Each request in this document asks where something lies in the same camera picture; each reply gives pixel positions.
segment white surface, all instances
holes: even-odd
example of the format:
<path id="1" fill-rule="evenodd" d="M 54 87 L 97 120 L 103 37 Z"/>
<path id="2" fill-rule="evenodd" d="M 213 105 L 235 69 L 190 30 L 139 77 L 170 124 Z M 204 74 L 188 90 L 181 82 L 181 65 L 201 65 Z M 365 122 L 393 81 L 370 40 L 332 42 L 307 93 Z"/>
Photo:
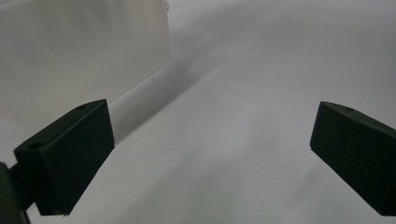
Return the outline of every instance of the white surface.
<path id="1" fill-rule="evenodd" d="M 122 95 L 169 60 L 161 0 L 0 2 L 0 118 L 36 133 Z"/>
<path id="2" fill-rule="evenodd" d="M 33 223 L 395 223 L 309 148 L 319 101 L 396 127 L 394 1 L 169 2 L 172 61 L 111 105 L 70 217 Z"/>

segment black bracket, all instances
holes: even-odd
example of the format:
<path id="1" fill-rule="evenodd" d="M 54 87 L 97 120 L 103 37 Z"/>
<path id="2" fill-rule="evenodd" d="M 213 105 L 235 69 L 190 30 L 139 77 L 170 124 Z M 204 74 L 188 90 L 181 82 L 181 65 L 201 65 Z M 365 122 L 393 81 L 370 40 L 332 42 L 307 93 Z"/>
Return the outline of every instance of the black bracket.
<path id="1" fill-rule="evenodd" d="M 81 105 L 14 150 L 18 163 L 0 162 L 0 220 L 29 223 L 36 203 L 42 216 L 69 215 L 114 148 L 106 100 Z"/>
<path id="2" fill-rule="evenodd" d="M 396 130 L 361 112 L 321 102 L 312 150 L 382 216 L 396 216 Z"/>

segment translucent plastic bin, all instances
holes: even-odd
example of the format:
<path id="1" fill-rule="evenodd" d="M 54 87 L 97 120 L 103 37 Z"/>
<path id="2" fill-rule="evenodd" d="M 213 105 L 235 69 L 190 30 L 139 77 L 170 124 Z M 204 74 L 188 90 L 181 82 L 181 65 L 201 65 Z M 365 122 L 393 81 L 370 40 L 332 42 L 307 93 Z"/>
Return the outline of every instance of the translucent plastic bin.
<path id="1" fill-rule="evenodd" d="M 169 58 L 162 0 L 0 0 L 0 117 L 36 132 Z"/>

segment screw hole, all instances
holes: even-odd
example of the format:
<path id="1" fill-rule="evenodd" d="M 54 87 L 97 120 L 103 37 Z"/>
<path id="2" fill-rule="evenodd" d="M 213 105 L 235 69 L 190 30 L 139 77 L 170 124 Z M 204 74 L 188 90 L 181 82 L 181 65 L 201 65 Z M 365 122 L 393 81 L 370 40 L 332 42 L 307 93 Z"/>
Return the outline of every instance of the screw hole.
<path id="1" fill-rule="evenodd" d="M 29 146 L 30 149 L 37 149 L 39 147 L 43 146 L 43 143 L 33 143 L 32 145 Z"/>

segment white container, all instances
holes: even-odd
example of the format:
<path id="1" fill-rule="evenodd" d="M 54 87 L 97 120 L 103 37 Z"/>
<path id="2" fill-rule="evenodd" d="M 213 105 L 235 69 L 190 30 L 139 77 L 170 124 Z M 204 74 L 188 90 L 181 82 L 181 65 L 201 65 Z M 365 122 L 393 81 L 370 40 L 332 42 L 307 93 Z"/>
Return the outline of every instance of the white container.
<path id="1" fill-rule="evenodd" d="M 0 117 L 37 132 L 169 58 L 162 0 L 0 0 Z"/>

